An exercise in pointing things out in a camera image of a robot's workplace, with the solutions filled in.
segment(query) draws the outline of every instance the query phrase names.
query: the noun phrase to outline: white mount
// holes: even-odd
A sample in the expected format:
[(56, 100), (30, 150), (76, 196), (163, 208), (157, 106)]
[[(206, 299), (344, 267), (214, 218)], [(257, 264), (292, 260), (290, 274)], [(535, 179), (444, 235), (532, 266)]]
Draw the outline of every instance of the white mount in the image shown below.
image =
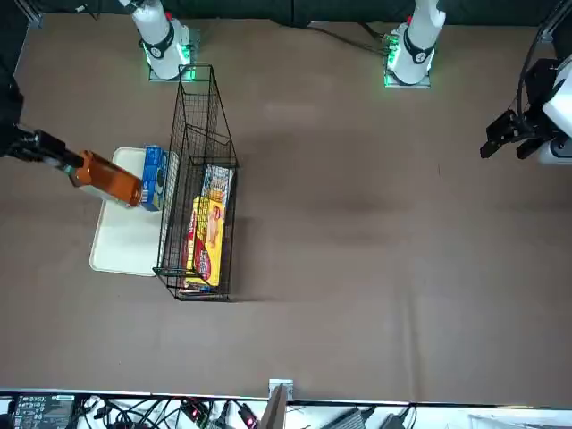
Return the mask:
[(189, 29), (167, 20), (160, 0), (119, 0), (130, 12), (153, 72), (164, 80), (176, 78), (180, 66), (190, 63)]
[(433, 47), (445, 23), (445, 12), (437, 9), (438, 0), (416, 0), (411, 23), (403, 23), (391, 34), (399, 38), (387, 69), (405, 85), (421, 82), (431, 69)]

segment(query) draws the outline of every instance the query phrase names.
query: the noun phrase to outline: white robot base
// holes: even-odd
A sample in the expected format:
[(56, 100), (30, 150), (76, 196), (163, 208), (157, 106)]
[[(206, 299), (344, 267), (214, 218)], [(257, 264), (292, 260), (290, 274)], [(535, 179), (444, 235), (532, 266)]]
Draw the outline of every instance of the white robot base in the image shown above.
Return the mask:
[(172, 79), (162, 79), (154, 72), (147, 57), (147, 64), (149, 66), (149, 81), (150, 82), (192, 82), (195, 80), (195, 67), (193, 64), (197, 62), (198, 49), (200, 46), (200, 31), (198, 29), (189, 29), (185, 25), (181, 25), (180, 31), (183, 33), (182, 40), (185, 45), (181, 45), (183, 57), (188, 61), (188, 64), (181, 67), (181, 74)]

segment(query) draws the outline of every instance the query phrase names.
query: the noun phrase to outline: snack package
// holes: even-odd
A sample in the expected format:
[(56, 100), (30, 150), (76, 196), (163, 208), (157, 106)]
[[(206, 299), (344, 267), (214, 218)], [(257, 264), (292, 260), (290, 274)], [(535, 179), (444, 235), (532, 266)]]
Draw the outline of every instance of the snack package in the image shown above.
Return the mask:
[(189, 227), (189, 250), (187, 269), (199, 273), (200, 277), (188, 277), (187, 286), (218, 286), (223, 253), (224, 210), (222, 202), (210, 198), (196, 197)]
[(165, 173), (168, 151), (159, 146), (147, 146), (143, 179), (141, 180), (141, 206), (151, 212), (163, 210)]

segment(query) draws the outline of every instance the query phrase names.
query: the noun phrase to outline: white device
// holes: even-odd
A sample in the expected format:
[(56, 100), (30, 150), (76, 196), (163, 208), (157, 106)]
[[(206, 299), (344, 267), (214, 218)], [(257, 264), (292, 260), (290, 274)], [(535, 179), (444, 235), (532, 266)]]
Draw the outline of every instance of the white device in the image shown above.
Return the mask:
[(572, 55), (559, 66), (553, 85), (554, 96), (543, 105), (543, 112), (570, 139), (558, 144), (545, 142), (538, 151), (541, 164), (572, 164)]
[(189, 29), (178, 20), (168, 20), (160, 0), (119, 0), (130, 13), (153, 72), (164, 80), (179, 76), (190, 63)]
[(431, 69), (435, 42), (445, 23), (445, 12), (437, 9), (437, 2), (416, 0), (409, 25), (403, 23), (391, 32), (399, 38), (399, 45), (387, 69), (402, 84), (416, 85)]

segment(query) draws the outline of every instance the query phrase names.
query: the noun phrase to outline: brown table surface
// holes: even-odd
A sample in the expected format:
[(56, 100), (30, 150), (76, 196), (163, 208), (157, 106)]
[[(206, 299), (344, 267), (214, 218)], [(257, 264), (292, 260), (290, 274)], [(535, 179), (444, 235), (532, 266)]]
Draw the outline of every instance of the brown table surface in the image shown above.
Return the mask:
[[(379, 57), (323, 34), (190, 25), (243, 167), (247, 302), (92, 271), (100, 201), (3, 159), (2, 385), (264, 396), (282, 377), (298, 398), (572, 404), (572, 168), (478, 152), (535, 29), (447, 27), (433, 88), (396, 90)], [(176, 85), (147, 81), (138, 41), (126, 16), (47, 16), (17, 73), (22, 120), (103, 156), (167, 146)]]

